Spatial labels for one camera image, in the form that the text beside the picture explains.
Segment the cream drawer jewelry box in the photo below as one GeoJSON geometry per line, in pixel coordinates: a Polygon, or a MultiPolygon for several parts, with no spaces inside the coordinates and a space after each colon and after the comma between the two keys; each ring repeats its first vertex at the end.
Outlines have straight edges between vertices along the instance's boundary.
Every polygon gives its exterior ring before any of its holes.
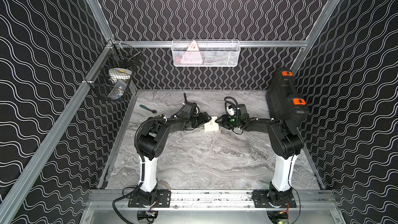
{"type": "Polygon", "coordinates": [[[216,123],[217,119],[218,119],[217,116],[212,116],[211,120],[204,124],[204,131],[205,132],[218,131],[219,130],[219,124],[216,123]]]}

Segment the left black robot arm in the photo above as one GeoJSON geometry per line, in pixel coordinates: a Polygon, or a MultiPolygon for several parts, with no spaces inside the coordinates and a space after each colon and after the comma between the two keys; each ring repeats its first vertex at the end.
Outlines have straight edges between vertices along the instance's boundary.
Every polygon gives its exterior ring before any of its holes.
{"type": "Polygon", "coordinates": [[[138,128],[134,137],[134,146],[140,157],[140,180],[133,194],[144,206],[152,206],[157,195],[157,161],[169,134],[177,131],[194,130],[211,121],[206,112],[198,114],[180,114],[171,117],[159,115],[150,117],[138,128]]]}

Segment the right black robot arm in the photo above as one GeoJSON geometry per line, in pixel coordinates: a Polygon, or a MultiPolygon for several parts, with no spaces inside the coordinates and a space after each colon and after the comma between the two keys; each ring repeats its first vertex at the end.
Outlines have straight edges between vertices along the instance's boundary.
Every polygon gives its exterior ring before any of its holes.
{"type": "Polygon", "coordinates": [[[292,172],[295,161],[304,146],[297,134],[294,134],[282,120],[250,117],[246,106],[225,103],[226,113],[215,123],[233,131],[235,134],[244,132],[261,132],[268,134],[271,148],[275,154],[275,171],[266,198],[273,207],[289,204],[297,207],[293,195],[292,172]]]}

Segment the black tool case orange latches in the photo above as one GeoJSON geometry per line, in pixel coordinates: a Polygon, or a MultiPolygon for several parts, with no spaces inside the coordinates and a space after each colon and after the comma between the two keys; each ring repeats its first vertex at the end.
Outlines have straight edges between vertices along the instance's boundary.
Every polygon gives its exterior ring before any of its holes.
{"type": "Polygon", "coordinates": [[[282,121],[293,135],[298,135],[298,126],[307,118],[309,108],[303,96],[298,94],[292,70],[280,67],[273,74],[266,100],[270,117],[282,121]]]}

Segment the pink triangle card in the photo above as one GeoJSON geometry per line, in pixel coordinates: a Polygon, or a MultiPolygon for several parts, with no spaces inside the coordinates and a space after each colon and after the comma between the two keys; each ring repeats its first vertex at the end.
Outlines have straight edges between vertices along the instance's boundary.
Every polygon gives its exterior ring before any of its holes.
{"type": "Polygon", "coordinates": [[[180,59],[181,64],[183,65],[196,65],[202,64],[203,58],[201,52],[199,50],[199,46],[197,41],[193,40],[188,46],[187,50],[183,53],[182,58],[180,59]]]}

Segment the black mesh wall basket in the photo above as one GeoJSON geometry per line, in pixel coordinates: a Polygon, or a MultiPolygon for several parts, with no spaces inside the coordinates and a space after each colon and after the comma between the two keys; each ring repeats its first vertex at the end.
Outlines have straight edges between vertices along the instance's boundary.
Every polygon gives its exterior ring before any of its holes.
{"type": "Polygon", "coordinates": [[[102,101],[124,101],[134,90],[133,76],[143,50],[127,44],[113,44],[103,65],[89,82],[92,94],[102,101]]]}

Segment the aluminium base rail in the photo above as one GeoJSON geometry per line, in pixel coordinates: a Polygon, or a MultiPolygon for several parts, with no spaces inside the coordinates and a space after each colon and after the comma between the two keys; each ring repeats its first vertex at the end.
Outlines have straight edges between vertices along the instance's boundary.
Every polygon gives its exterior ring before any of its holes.
{"type": "MultiPolygon", "coordinates": [[[[293,197],[279,205],[271,205],[268,190],[158,190],[152,205],[140,203],[138,197],[126,198],[116,203],[120,210],[145,210],[154,206],[155,210],[170,211],[255,211],[289,208],[300,210],[334,210],[336,199],[329,190],[293,190],[293,197]]],[[[88,208],[105,210],[112,208],[112,202],[122,197],[122,190],[94,190],[89,196],[88,208]]]]}

